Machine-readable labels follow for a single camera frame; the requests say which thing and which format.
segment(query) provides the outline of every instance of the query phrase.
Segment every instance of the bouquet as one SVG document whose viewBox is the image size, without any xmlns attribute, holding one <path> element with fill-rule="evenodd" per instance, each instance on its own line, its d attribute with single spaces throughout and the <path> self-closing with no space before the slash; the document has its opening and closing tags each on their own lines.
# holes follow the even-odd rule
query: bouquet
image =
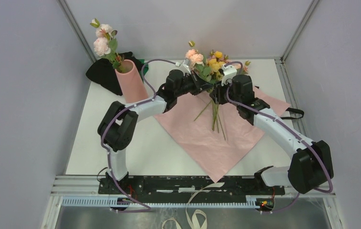
<svg viewBox="0 0 361 229">
<path fill-rule="evenodd" d="M 214 51 L 212 50 L 209 55 L 208 58 L 206 58 L 206 56 L 204 56 L 202 53 L 199 53 L 198 50 L 194 49 L 193 47 L 195 46 L 195 43 L 193 41 L 189 41 L 189 45 L 192 49 L 190 49 L 189 51 L 187 51 L 186 53 L 186 58 L 188 58 L 191 62 L 191 70 L 193 70 L 194 72 L 197 73 L 197 75 L 205 80 L 206 82 L 210 83 L 210 84 L 216 84 L 217 82 L 222 80 L 223 74 L 221 73 L 220 69 L 224 64 L 227 64 L 229 62 L 231 62 L 228 59 L 227 55 L 224 55 L 222 52 L 220 51 Z M 236 69 L 239 68 L 243 68 L 243 73 L 247 73 L 248 72 L 248 66 L 250 65 L 250 61 L 246 61 L 244 66 L 240 66 L 239 64 L 233 64 L 235 66 Z M 218 113 L 218 109 L 219 109 L 219 104 L 218 102 L 214 102 L 213 100 L 211 100 L 206 106 L 205 108 L 198 114 L 198 116 L 194 119 L 197 120 L 199 118 L 199 116 L 209 107 L 212 106 L 212 110 L 213 110 L 213 122 L 212 122 L 212 130 L 215 131 L 216 127 L 217 127 L 217 132 L 219 133 L 219 127 L 221 127 L 222 130 L 222 134 L 224 136 L 224 140 L 226 140 L 225 138 L 225 133 L 224 133 L 224 129 L 221 123 L 221 118 L 219 116 Z"/>
<path fill-rule="evenodd" d="M 93 27 L 96 28 L 96 36 L 98 37 L 93 43 L 95 53 L 102 57 L 106 58 L 112 63 L 113 68 L 120 73 L 127 73 L 131 69 L 126 69 L 122 65 L 124 56 L 120 56 L 117 52 L 117 30 L 108 24 L 100 24 L 100 22 L 95 18 L 90 23 Z"/>
</svg>

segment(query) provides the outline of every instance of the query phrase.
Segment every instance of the white wall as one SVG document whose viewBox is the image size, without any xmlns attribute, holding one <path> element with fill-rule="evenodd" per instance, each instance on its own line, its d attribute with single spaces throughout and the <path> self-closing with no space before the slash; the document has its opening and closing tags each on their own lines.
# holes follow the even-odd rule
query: white wall
<svg viewBox="0 0 361 229">
<path fill-rule="evenodd" d="M 183 58 L 189 40 L 230 57 L 280 57 L 311 0 L 66 0 L 89 45 L 96 17 L 118 30 L 119 51 Z"/>
<path fill-rule="evenodd" d="M 361 228 L 361 1 L 323 0 L 286 62 L 310 136 L 331 147 L 337 197 Z"/>
<path fill-rule="evenodd" d="M 57 1 L 0 0 L 0 229 L 40 226 L 90 64 Z"/>
</svg>

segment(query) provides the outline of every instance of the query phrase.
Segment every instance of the pink wrapping paper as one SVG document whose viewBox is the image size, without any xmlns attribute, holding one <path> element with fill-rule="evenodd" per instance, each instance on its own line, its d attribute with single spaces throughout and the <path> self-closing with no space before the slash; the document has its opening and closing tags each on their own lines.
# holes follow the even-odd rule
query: pink wrapping paper
<svg viewBox="0 0 361 229">
<path fill-rule="evenodd" d="M 255 87 L 254 91 L 255 96 L 268 103 L 279 116 L 290 107 L 290 104 L 270 97 Z M 264 132 L 242 119 L 232 104 L 219 107 L 226 141 L 221 127 L 220 133 L 211 129 L 211 106 L 193 122 L 210 99 L 208 93 L 183 95 L 172 110 L 155 118 L 207 175 L 217 182 L 256 145 Z"/>
</svg>

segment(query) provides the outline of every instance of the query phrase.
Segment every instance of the gray floor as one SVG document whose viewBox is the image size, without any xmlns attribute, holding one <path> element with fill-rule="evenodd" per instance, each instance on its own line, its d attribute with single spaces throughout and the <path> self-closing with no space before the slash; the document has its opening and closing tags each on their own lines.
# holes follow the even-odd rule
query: gray floor
<svg viewBox="0 0 361 229">
<path fill-rule="evenodd" d="M 276 199 L 276 209 L 290 202 Z M 207 214 L 209 229 L 330 229 L 322 199 L 300 198 L 289 210 L 272 215 L 260 215 L 252 209 L 200 208 Z M 191 216 L 194 208 L 188 209 Z M 183 229 L 190 228 L 184 208 L 156 208 L 148 213 L 116 214 L 109 208 L 62 207 L 58 218 L 58 229 L 160 229 L 162 222 L 174 217 Z M 165 229 L 175 229 L 168 222 Z"/>
</svg>

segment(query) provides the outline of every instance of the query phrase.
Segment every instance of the pink vase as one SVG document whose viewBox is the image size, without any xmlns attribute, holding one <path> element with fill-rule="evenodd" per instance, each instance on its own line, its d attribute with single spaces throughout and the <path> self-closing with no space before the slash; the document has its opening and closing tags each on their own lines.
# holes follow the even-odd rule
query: pink vase
<svg viewBox="0 0 361 229">
<path fill-rule="evenodd" d="M 140 73 L 134 62 L 131 60 L 124 60 L 122 65 L 124 65 L 124 68 L 126 69 L 131 69 L 127 73 L 119 73 L 115 70 L 125 102 L 129 104 L 147 99 L 148 93 L 146 92 Z"/>
</svg>

